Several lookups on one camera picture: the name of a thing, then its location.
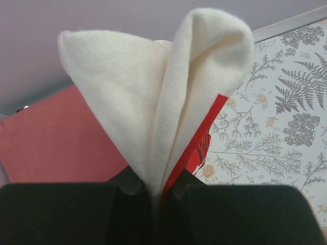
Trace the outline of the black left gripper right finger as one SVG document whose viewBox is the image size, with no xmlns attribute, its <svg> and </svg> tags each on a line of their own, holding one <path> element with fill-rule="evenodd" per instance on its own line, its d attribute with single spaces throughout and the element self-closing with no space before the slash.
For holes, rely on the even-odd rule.
<svg viewBox="0 0 327 245">
<path fill-rule="evenodd" d="M 164 244 L 320 244 L 306 198 L 288 185 L 206 185 L 183 170 L 168 193 Z"/>
</svg>

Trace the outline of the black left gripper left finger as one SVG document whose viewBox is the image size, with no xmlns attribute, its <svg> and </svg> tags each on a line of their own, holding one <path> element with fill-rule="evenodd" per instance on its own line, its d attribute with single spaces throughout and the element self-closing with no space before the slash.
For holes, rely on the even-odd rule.
<svg viewBox="0 0 327 245">
<path fill-rule="evenodd" d="M 127 167 L 107 182 L 1 188 L 1 244 L 150 244 L 149 195 Z"/>
</svg>

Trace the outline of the white t shirt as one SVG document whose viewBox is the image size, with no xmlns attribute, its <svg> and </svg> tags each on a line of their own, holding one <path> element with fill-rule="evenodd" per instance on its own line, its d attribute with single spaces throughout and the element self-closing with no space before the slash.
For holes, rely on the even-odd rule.
<svg viewBox="0 0 327 245">
<path fill-rule="evenodd" d="M 149 192 L 160 195 L 183 152 L 239 87 L 253 58 L 249 26 L 217 9 L 192 10 L 175 38 L 62 32 L 62 65 Z"/>
</svg>

